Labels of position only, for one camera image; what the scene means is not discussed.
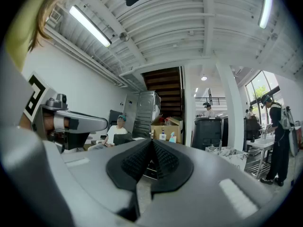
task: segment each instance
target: sink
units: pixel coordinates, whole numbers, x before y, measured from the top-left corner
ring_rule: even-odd
[[[256,139],[255,142],[251,142],[250,140],[246,141],[246,143],[250,146],[256,147],[256,148],[266,148],[269,146],[272,146],[274,144],[275,139],[269,138],[269,139]]]
[[[206,147],[205,151],[222,157],[229,163],[238,167],[241,171],[244,171],[248,153],[232,147],[222,147],[221,150],[219,150],[219,147]]]

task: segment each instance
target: tree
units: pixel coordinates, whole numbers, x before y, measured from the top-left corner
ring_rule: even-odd
[[[257,98],[259,98],[259,97],[261,97],[261,96],[263,96],[268,91],[266,89],[266,86],[263,85],[263,86],[260,86],[260,87],[256,88],[255,92],[256,92],[256,95],[255,94],[253,95],[254,100],[257,99]]]

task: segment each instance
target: white cloth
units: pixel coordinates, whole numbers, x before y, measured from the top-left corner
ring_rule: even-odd
[[[113,144],[114,143],[114,135],[115,134],[127,134],[127,131],[125,128],[118,129],[117,125],[113,125],[110,127],[109,131],[107,132],[108,135],[108,144]]]
[[[248,112],[247,116],[248,116],[248,119],[251,119],[251,117],[253,116],[254,114],[252,112]]]
[[[214,117],[214,112],[212,109],[210,110],[207,110],[206,113],[205,113],[205,117]]]

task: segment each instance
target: white column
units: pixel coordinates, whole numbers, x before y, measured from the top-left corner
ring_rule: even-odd
[[[191,85],[190,85],[190,71],[188,66],[183,67],[184,70],[184,100],[185,100],[185,142],[184,145],[190,147],[191,143],[191,132],[193,130],[193,96]]]
[[[193,97],[192,98],[192,111],[191,111],[191,129],[192,129],[192,132],[194,133],[194,130],[195,130],[195,118],[196,118],[196,99]]]
[[[228,146],[243,150],[244,119],[240,93],[229,65],[216,63],[225,91],[228,113]]]

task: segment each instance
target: man in black outfit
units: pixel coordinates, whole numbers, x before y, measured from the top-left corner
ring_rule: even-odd
[[[260,179],[260,182],[271,185],[275,179],[275,182],[282,187],[288,170],[289,130],[284,130],[279,122],[281,120],[282,106],[273,102],[268,95],[263,95],[261,102],[266,108],[270,108],[269,115],[272,120],[272,126],[267,131],[275,131],[275,143],[271,156],[270,171],[265,178]]]

